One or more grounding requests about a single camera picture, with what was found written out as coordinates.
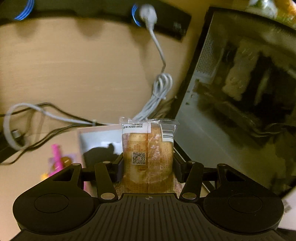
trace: qr code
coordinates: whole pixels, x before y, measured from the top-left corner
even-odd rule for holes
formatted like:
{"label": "qr code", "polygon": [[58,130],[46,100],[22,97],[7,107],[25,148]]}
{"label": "qr code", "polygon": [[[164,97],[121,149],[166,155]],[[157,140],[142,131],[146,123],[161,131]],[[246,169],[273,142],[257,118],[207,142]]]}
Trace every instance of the qr code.
{"label": "qr code", "polygon": [[146,165],[146,153],[145,152],[133,152],[132,164]]}

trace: silver screw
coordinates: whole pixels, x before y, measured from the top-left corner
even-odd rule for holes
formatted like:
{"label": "silver screw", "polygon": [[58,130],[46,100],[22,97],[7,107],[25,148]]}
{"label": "silver screw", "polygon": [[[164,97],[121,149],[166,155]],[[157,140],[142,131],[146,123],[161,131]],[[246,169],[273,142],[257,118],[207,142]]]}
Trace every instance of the silver screw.
{"label": "silver screw", "polygon": [[196,194],[192,192],[186,192],[186,193],[183,193],[182,197],[187,200],[193,200],[193,199],[196,199]]}
{"label": "silver screw", "polygon": [[115,195],[110,192],[105,192],[101,195],[101,198],[104,200],[112,200],[113,198],[115,198]]}

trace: white label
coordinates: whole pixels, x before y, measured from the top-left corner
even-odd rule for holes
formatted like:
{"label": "white label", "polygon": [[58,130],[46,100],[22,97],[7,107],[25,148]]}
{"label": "white label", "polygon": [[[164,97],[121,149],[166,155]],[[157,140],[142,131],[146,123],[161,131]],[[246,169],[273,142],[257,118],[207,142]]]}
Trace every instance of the white label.
{"label": "white label", "polygon": [[151,133],[151,123],[124,124],[122,134]]}
{"label": "white label", "polygon": [[163,142],[170,141],[174,143],[174,131],[176,127],[174,125],[168,124],[161,124],[160,126],[163,136]]}

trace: transparent plastic packaging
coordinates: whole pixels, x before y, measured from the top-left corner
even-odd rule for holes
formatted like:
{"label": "transparent plastic packaging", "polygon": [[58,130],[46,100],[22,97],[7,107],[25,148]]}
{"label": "transparent plastic packaging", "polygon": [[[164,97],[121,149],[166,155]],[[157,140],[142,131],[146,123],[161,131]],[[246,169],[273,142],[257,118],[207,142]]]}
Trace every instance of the transparent plastic packaging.
{"label": "transparent plastic packaging", "polygon": [[173,135],[178,122],[121,118],[124,177],[116,190],[128,193],[178,193],[173,173]]}

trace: white cable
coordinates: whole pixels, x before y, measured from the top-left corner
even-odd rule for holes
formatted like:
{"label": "white cable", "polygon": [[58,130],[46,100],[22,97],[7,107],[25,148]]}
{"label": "white cable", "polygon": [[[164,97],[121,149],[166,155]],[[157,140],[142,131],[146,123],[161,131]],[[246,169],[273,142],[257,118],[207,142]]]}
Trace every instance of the white cable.
{"label": "white cable", "polygon": [[10,116],[11,113],[14,112],[14,110],[18,107],[21,106],[26,106],[26,107],[30,107],[34,110],[37,110],[39,112],[42,112],[44,115],[47,115],[53,119],[59,120],[59,121],[65,121],[65,122],[71,122],[71,123],[76,123],[76,124],[87,124],[87,125],[91,125],[91,122],[87,122],[87,121],[81,121],[81,120],[75,120],[75,119],[68,119],[68,118],[64,118],[64,117],[60,117],[60,116],[56,116],[48,111],[43,110],[42,108],[40,108],[39,106],[30,104],[30,103],[19,103],[16,105],[13,105],[10,107],[10,109],[7,111],[7,113],[5,114],[4,117],[4,121],[3,121],[3,132],[4,132],[4,136],[7,140],[7,142],[9,143],[9,145],[14,148],[15,150],[23,150],[25,148],[27,148],[29,146],[29,141],[27,139],[25,139],[25,145],[24,146],[20,146],[15,139],[13,138],[11,131],[10,131]]}
{"label": "white cable", "polygon": [[154,7],[148,4],[143,5],[140,9],[140,16],[142,20],[146,23],[146,27],[151,35],[151,38],[157,47],[157,50],[163,62],[163,67],[161,73],[156,77],[156,80],[154,81],[153,92],[150,100],[145,104],[141,112],[133,118],[134,121],[147,120],[148,117],[155,111],[160,101],[162,99],[165,99],[167,93],[171,90],[173,86],[173,79],[171,75],[164,73],[166,67],[165,57],[161,46],[153,32],[154,24],[157,21]]}

